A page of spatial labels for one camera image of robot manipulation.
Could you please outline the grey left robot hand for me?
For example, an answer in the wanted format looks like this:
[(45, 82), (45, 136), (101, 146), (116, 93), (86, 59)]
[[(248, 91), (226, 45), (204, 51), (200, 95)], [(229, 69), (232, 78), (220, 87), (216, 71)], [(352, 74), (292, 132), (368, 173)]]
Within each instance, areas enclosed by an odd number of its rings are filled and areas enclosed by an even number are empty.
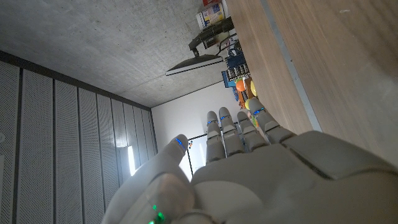
[(207, 114), (206, 163), (191, 178), (174, 137), (112, 197), (103, 223), (396, 223), (397, 168), (319, 131), (295, 134), (253, 99), (237, 121)]

